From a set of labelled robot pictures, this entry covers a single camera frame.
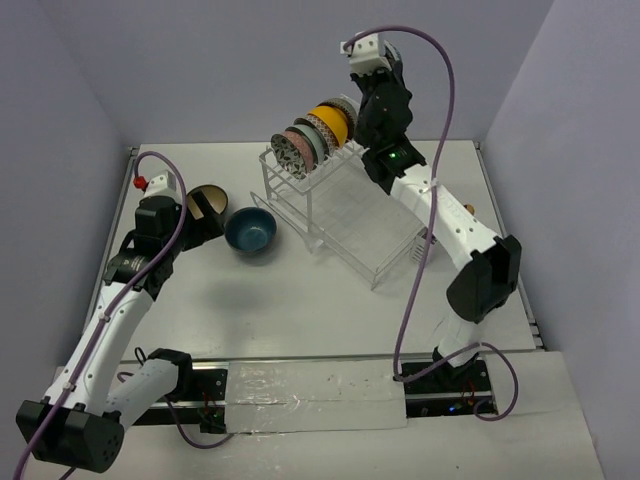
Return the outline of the pink patterned bowl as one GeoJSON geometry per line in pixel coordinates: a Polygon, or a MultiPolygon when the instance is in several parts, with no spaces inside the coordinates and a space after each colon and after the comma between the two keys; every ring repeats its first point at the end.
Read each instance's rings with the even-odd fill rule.
{"type": "Polygon", "coordinates": [[[287,128],[285,130],[285,136],[300,152],[306,172],[311,172],[316,165],[316,150],[311,139],[297,127],[287,128]]]}

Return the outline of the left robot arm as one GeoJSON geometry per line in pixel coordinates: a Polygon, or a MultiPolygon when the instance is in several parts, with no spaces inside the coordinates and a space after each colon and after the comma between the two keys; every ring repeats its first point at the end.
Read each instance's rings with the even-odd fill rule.
{"type": "Polygon", "coordinates": [[[24,401],[16,414],[27,446],[14,478],[22,478],[31,457],[103,473],[119,454],[126,430],[157,399],[176,400],[193,391],[190,355],[166,348],[153,351],[151,364],[119,390],[110,387],[178,255],[223,233],[223,213],[202,192],[184,199],[147,194],[140,200],[135,226],[107,263],[94,314],[74,353],[43,398],[24,401]]]}

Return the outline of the red patterned white bowl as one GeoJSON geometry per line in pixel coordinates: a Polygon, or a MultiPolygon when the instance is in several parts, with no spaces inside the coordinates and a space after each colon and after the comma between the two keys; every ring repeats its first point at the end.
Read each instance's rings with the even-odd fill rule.
{"type": "Polygon", "coordinates": [[[326,143],[328,155],[332,155],[339,148],[339,143],[329,125],[314,114],[306,114],[305,119],[319,131],[321,137],[326,143]]]}

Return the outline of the leaf patterned bowl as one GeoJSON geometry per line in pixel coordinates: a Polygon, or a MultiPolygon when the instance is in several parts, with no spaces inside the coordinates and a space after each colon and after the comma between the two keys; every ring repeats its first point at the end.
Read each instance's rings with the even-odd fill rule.
{"type": "Polygon", "coordinates": [[[278,165],[297,180],[307,175],[300,152],[285,136],[285,131],[276,133],[270,140],[278,165]]]}

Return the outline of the light green ceramic bowl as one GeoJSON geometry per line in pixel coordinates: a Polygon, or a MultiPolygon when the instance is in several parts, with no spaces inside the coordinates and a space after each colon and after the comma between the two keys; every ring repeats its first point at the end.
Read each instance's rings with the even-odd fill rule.
{"type": "Polygon", "coordinates": [[[297,118],[294,127],[304,133],[311,141],[317,157],[316,163],[322,164],[329,153],[329,145],[319,128],[306,118],[297,118]]]}

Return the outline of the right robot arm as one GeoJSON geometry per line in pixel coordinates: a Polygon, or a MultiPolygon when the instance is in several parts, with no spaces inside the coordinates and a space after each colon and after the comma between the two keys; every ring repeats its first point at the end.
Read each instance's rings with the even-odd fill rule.
{"type": "Polygon", "coordinates": [[[427,162],[407,138],[412,94],[401,62],[377,59],[350,67],[362,93],[354,139],[366,149],[366,173],[425,225],[425,243],[441,245],[457,271],[446,290],[447,332],[433,352],[440,361],[434,367],[437,385],[455,391],[469,378],[485,317],[516,289],[522,246],[471,214],[438,181],[436,162],[427,162]]]}

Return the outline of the yellow bowl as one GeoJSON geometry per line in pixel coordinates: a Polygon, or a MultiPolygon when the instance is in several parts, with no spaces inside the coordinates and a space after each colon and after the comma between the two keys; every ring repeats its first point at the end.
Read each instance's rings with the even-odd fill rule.
{"type": "Polygon", "coordinates": [[[347,117],[337,108],[330,105],[319,105],[309,111],[309,114],[320,119],[331,131],[339,148],[347,141],[347,117]]]}

